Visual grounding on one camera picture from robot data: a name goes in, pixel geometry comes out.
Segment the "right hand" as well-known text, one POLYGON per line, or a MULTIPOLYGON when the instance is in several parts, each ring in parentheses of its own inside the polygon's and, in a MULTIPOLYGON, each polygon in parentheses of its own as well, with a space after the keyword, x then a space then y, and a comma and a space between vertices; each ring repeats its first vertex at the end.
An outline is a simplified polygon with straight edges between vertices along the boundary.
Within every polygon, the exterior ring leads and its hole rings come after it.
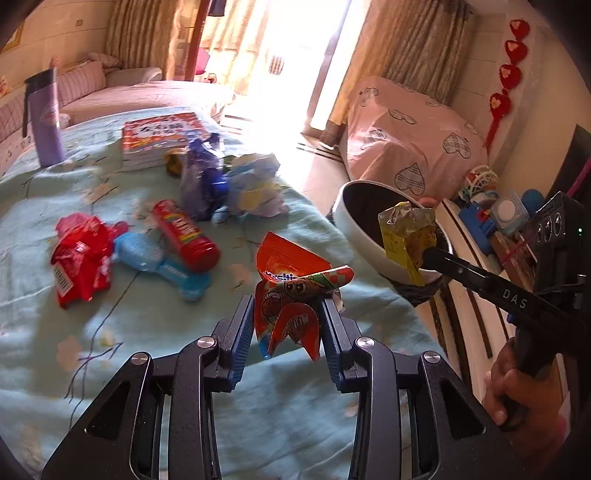
POLYGON ((562 446, 567 430, 567 420, 560 414, 563 397, 558 369, 552 367, 545 379, 519 371, 514 341, 509 340, 487 373, 485 384, 483 406, 497 425, 508 418, 504 398, 523 408, 522 421, 506 437, 525 463, 534 469, 544 468, 562 446))

